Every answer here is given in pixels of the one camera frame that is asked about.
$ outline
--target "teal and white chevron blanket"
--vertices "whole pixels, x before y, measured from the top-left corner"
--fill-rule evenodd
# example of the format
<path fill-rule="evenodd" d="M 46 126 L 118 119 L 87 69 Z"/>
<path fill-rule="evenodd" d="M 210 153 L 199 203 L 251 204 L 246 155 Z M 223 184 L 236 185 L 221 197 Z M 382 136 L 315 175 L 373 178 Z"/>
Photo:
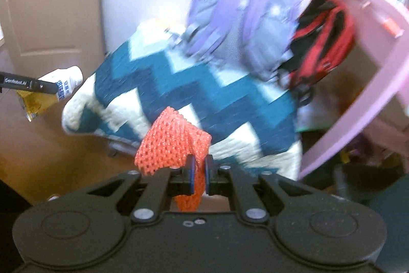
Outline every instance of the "teal and white chevron blanket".
<path fill-rule="evenodd" d="M 169 37 L 153 21 L 141 24 L 68 101 L 65 131 L 138 147 L 171 106 L 212 136 L 217 163 L 296 179 L 302 148 L 291 94 L 245 71 L 198 64 L 170 48 Z"/>

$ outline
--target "white bottle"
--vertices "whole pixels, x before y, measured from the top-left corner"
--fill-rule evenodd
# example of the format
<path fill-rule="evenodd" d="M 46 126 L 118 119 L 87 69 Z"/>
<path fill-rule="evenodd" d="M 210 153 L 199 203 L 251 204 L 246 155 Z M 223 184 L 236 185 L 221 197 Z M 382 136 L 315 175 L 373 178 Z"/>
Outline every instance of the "white bottle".
<path fill-rule="evenodd" d="M 39 80 L 56 83 L 58 85 L 58 101 L 66 99 L 74 91 L 75 87 L 81 85 L 83 76 L 78 66 L 71 66 L 68 69 L 57 69 L 50 72 Z"/>

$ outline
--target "bottle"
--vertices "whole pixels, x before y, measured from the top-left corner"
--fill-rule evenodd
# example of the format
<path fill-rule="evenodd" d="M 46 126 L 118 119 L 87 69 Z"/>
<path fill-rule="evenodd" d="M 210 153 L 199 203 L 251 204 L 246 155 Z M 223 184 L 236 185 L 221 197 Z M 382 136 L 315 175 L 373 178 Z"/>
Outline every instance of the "bottle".
<path fill-rule="evenodd" d="M 71 66 L 68 69 L 57 69 L 39 78 L 43 81 L 56 83 L 58 85 L 57 94 L 44 94 L 38 92 L 17 91 L 20 103 L 26 112 L 27 119 L 31 122 L 41 115 L 45 110 L 55 103 L 66 99 L 76 87 L 83 81 L 82 72 L 78 66 Z"/>

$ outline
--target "floor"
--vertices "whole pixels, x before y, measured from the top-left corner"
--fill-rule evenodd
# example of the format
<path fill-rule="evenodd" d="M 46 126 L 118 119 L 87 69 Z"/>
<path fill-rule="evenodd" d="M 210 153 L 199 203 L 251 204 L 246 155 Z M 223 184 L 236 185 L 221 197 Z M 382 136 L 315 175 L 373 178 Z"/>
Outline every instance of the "floor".
<path fill-rule="evenodd" d="M 14 72 L 7 44 L 0 47 L 0 71 Z M 60 102 L 29 122 L 15 91 L 0 94 L 0 179 L 32 204 L 134 167 L 132 156 L 108 157 L 103 138 L 65 134 L 63 107 Z"/>

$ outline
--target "screw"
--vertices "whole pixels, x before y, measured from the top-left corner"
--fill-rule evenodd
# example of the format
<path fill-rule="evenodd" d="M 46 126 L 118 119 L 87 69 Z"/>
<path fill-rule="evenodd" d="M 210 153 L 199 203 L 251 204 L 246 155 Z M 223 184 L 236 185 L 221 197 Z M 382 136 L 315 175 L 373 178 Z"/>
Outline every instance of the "screw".
<path fill-rule="evenodd" d="M 193 227 L 195 224 L 193 221 L 183 221 L 182 223 L 185 227 Z"/>
<path fill-rule="evenodd" d="M 133 216 L 140 220 L 149 220 L 154 215 L 155 213 L 148 208 L 140 208 L 133 213 Z"/>
<path fill-rule="evenodd" d="M 246 211 L 246 216 L 251 219 L 262 219 L 267 215 L 265 210 L 262 210 L 261 208 L 250 208 L 249 210 Z"/>
<path fill-rule="evenodd" d="M 205 219 L 202 219 L 202 218 L 199 218 L 199 219 L 196 219 L 196 220 L 195 220 L 195 223 L 196 223 L 197 225 L 204 225 L 204 224 L 206 223 L 206 220 L 205 220 Z"/>

